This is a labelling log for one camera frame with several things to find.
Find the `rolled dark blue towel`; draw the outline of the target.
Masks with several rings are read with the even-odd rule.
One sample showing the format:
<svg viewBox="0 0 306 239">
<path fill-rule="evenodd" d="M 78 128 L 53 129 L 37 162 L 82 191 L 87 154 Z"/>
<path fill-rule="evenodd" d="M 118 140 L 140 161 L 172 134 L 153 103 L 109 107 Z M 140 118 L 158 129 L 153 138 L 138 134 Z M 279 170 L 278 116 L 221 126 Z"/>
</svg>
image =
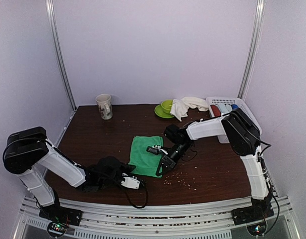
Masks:
<svg viewBox="0 0 306 239">
<path fill-rule="evenodd" d="M 236 105 L 236 104 L 232 104 L 232 105 L 230 105 L 230 106 L 231 106 L 232 110 L 235 110 L 235 109 L 238 109 L 238 108 L 239 108 L 239 106 Z"/>
</svg>

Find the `rolled red towel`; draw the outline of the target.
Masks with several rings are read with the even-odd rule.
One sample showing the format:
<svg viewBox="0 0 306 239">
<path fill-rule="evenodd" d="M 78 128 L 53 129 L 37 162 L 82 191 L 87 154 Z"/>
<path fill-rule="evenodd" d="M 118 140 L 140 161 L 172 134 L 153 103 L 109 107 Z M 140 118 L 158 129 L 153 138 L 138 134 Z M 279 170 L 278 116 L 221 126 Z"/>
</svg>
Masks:
<svg viewBox="0 0 306 239">
<path fill-rule="evenodd" d="M 210 105 L 210 108 L 211 108 L 211 110 L 212 110 L 212 112 L 213 112 L 214 117 L 220 117 L 220 116 L 221 116 L 221 111 L 220 111 L 220 109 L 218 108 L 218 106 L 216 106 L 216 105 Z"/>
</svg>

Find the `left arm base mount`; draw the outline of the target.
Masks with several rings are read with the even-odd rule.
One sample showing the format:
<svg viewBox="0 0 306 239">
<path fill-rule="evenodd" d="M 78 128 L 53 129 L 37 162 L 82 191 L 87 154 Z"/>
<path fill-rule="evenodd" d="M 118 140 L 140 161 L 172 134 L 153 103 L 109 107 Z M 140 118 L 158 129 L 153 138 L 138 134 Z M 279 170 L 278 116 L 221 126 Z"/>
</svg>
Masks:
<svg viewBox="0 0 306 239">
<path fill-rule="evenodd" d="M 79 226 L 83 212 L 81 210 L 63 208 L 60 212 L 45 213 L 42 210 L 39 212 L 39 217 L 48 219 L 55 223 L 63 225 Z"/>
</svg>

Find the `white cream towel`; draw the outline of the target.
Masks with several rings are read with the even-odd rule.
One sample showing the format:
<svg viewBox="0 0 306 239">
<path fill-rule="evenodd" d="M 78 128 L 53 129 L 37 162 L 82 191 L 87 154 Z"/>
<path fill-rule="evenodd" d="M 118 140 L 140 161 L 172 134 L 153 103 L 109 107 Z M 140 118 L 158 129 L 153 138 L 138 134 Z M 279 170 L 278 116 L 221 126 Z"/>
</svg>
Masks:
<svg viewBox="0 0 306 239">
<path fill-rule="evenodd" d="M 173 99 L 170 114 L 179 121 L 188 116 L 189 109 L 198 109 L 200 112 L 206 112 L 209 109 L 206 100 L 197 97 L 183 97 L 180 100 Z"/>
</svg>

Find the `aluminium front rail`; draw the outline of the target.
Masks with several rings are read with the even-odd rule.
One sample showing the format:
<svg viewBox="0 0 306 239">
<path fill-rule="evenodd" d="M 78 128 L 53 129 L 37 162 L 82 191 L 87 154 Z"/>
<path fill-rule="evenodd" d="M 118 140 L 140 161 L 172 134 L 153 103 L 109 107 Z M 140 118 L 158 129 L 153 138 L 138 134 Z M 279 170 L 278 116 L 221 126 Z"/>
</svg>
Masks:
<svg viewBox="0 0 306 239">
<path fill-rule="evenodd" d="M 262 239 L 301 239 L 288 197 L 278 198 L 279 218 Z M 250 197 L 200 204 L 131 206 L 95 204 L 60 199 L 64 207 L 83 212 L 79 226 L 70 226 L 62 238 L 77 239 L 255 239 L 247 224 L 235 225 L 231 211 L 250 206 Z M 48 220 L 39 217 L 35 200 L 25 197 L 12 239 L 51 239 Z M 29 229 L 34 235 L 29 236 Z"/>
</svg>

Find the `patterned ceramic mug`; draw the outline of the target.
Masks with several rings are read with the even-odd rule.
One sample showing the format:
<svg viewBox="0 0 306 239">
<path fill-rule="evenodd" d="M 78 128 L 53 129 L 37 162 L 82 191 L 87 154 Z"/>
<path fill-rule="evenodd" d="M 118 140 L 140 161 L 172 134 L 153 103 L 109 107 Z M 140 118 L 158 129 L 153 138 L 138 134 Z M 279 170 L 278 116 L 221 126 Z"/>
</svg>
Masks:
<svg viewBox="0 0 306 239">
<path fill-rule="evenodd" d="M 109 120 L 113 117 L 112 105 L 111 105 L 111 95 L 100 94 L 95 98 L 101 118 L 103 120 Z"/>
</svg>

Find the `green cup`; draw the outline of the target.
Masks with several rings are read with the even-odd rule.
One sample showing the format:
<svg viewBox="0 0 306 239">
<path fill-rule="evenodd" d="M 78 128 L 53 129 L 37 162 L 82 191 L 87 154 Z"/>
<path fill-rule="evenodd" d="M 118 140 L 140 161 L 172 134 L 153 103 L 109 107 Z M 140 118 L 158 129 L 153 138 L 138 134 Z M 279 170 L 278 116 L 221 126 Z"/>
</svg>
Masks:
<svg viewBox="0 0 306 239">
<path fill-rule="evenodd" d="M 169 114 L 173 105 L 173 100 L 165 100 L 161 103 L 161 107 L 164 113 Z"/>
</svg>

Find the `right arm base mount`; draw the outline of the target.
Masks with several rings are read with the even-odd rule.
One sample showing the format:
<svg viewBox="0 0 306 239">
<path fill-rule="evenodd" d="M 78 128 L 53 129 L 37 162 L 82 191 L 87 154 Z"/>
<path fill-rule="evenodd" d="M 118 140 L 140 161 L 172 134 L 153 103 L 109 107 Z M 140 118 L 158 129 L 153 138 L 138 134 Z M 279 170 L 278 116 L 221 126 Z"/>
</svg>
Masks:
<svg viewBox="0 0 306 239">
<path fill-rule="evenodd" d="M 273 216 L 273 209 L 263 211 L 260 207 L 237 208 L 231 211 L 232 219 L 235 225 L 248 224 L 256 221 L 262 221 L 267 217 Z"/>
</svg>

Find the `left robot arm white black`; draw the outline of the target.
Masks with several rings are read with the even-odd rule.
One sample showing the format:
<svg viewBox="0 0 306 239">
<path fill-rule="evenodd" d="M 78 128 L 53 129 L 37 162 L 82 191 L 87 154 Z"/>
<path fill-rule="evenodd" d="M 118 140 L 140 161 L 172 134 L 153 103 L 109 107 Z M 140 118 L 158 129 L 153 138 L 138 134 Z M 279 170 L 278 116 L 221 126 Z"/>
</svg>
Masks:
<svg viewBox="0 0 306 239">
<path fill-rule="evenodd" d="M 97 164 L 84 167 L 65 156 L 47 137 L 43 127 L 34 127 L 11 134 L 2 155 L 7 171 L 17 175 L 54 221 L 65 217 L 57 195 L 43 178 L 43 166 L 82 192 L 97 192 L 115 184 L 122 188 L 139 189 L 140 181 L 131 175 L 134 166 L 115 157 L 102 158 Z"/>
</svg>

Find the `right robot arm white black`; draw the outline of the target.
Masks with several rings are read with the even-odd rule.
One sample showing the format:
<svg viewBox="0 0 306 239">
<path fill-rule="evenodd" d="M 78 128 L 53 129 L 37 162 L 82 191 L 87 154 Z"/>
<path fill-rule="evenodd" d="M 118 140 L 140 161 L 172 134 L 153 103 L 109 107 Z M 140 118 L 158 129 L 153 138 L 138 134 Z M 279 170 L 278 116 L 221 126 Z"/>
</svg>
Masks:
<svg viewBox="0 0 306 239">
<path fill-rule="evenodd" d="M 268 184 L 267 168 L 262 157 L 263 141 L 260 139 L 258 126 L 240 108 L 220 117 L 192 121 L 183 127 L 174 124 L 164 130 L 164 136 L 174 145 L 171 148 L 162 146 L 148 147 L 147 151 L 160 154 L 162 157 L 156 169 L 161 176 L 177 165 L 186 151 L 200 138 L 225 135 L 232 150 L 240 156 L 251 187 L 249 216 L 258 220 L 267 213 L 272 192 Z"/>
</svg>

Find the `green microfiber towel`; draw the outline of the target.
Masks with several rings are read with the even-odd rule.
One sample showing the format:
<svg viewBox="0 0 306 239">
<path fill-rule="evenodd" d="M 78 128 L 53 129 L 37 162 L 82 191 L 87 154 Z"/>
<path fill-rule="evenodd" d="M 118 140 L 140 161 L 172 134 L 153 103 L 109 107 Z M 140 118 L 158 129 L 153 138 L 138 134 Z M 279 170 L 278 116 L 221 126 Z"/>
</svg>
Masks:
<svg viewBox="0 0 306 239">
<path fill-rule="evenodd" d="M 162 177 L 162 175 L 156 175 L 161 156 L 146 151 L 148 146 L 155 145 L 163 146 L 163 138 L 160 136 L 135 136 L 133 138 L 129 161 L 130 165 L 136 166 L 132 171 L 133 174 L 155 178 Z"/>
</svg>

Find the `green saucer plate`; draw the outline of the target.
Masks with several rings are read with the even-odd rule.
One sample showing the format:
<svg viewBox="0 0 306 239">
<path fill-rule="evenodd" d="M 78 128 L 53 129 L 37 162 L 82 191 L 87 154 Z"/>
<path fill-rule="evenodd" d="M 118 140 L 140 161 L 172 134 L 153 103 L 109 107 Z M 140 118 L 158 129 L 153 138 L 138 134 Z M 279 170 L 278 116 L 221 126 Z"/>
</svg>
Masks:
<svg viewBox="0 0 306 239">
<path fill-rule="evenodd" d="M 172 114 L 165 113 L 161 105 L 157 105 L 154 109 L 155 115 L 163 119 L 171 119 L 174 118 Z"/>
</svg>

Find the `aluminium frame post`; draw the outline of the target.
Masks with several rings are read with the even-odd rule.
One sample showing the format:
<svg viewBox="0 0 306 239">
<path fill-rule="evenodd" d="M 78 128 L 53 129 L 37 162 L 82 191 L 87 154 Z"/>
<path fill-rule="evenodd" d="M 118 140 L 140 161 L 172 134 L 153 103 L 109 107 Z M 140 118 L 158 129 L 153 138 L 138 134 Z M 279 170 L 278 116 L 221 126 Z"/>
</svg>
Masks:
<svg viewBox="0 0 306 239">
<path fill-rule="evenodd" d="M 256 3 L 256 11 L 254 16 L 253 30 L 252 30 L 248 56 L 242 76 L 241 85 L 238 92 L 238 98 L 241 98 L 242 100 L 246 99 L 247 92 L 250 86 L 250 81 L 254 71 L 255 56 L 259 48 L 261 34 L 262 34 L 265 3 L 266 3 L 265 0 L 257 0 Z"/>
<path fill-rule="evenodd" d="M 69 99 L 70 106 L 72 108 L 72 111 L 77 110 L 77 106 L 73 97 L 72 89 L 69 83 L 64 59 L 63 59 L 63 54 L 61 50 L 61 45 L 60 45 L 60 39 L 59 39 L 59 34 L 58 34 L 58 29 L 57 29 L 57 24 L 56 24 L 56 17 L 55 17 L 55 11 L 54 11 L 54 1 L 53 0 L 46 0 L 46 11 L 49 19 L 49 24 L 51 28 L 51 33 L 52 33 L 52 38 L 53 38 L 53 44 L 55 48 L 55 53 L 56 53 L 56 60 L 57 64 L 59 67 L 61 79 L 64 85 L 64 89 L 66 92 L 66 95 Z"/>
</svg>

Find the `rolled light blue towel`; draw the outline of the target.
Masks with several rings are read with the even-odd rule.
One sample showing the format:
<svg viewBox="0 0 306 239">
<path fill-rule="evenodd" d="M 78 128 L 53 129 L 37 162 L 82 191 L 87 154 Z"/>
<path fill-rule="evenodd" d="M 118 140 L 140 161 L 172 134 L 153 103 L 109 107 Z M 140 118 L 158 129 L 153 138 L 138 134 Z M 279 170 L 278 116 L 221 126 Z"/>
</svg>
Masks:
<svg viewBox="0 0 306 239">
<path fill-rule="evenodd" d="M 219 108 L 221 114 L 223 114 L 223 115 L 232 112 L 232 106 L 231 105 L 225 105 L 224 103 L 218 103 L 217 107 Z"/>
</svg>

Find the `right aluminium frame post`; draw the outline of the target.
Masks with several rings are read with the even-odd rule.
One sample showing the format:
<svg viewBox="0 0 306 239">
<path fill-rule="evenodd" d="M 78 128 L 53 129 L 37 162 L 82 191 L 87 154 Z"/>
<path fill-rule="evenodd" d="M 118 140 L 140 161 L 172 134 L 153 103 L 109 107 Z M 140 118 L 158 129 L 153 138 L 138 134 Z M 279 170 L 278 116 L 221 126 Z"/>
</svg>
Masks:
<svg viewBox="0 0 306 239">
<path fill-rule="evenodd" d="M 265 0 L 257 0 L 256 3 L 256 11 L 254 16 L 253 30 L 252 30 L 248 56 L 242 76 L 241 85 L 238 92 L 238 98 L 241 98 L 242 100 L 246 99 L 247 92 L 250 86 L 250 81 L 254 71 L 255 56 L 259 48 L 261 34 L 262 34 L 265 3 L 266 3 Z"/>
</svg>

